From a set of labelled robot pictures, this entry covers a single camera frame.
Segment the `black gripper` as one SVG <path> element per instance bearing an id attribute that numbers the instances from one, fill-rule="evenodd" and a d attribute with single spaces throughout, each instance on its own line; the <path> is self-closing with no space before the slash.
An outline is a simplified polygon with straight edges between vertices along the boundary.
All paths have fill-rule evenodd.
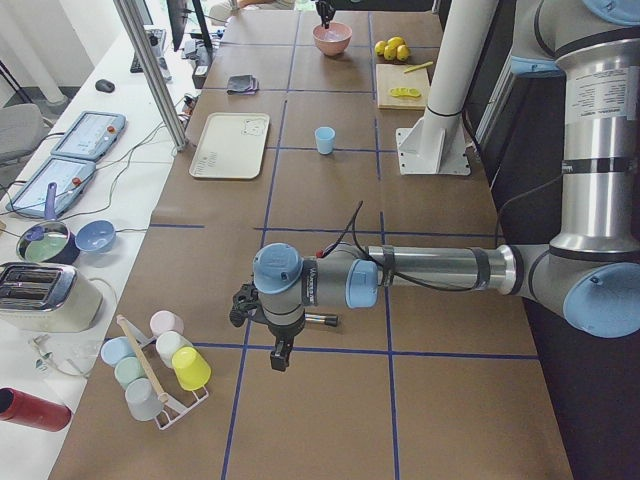
<path id="1" fill-rule="evenodd" d="M 229 320 L 236 328 L 241 327 L 246 320 L 266 325 L 276 337 L 274 348 L 270 352 L 271 368 L 280 372 L 287 370 L 294 346 L 293 338 L 304 329 L 305 317 L 301 307 L 285 314 L 269 312 L 262 305 L 258 289 L 253 283 L 248 283 L 243 284 L 233 295 Z"/>

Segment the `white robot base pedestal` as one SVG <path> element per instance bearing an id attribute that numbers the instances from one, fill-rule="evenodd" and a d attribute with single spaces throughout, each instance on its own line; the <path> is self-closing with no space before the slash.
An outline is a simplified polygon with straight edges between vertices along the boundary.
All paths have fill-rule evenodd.
<path id="1" fill-rule="evenodd" d="M 496 0 L 451 2 L 424 115 L 412 128 L 396 130 L 401 174 L 471 173 L 462 112 L 497 6 Z"/>

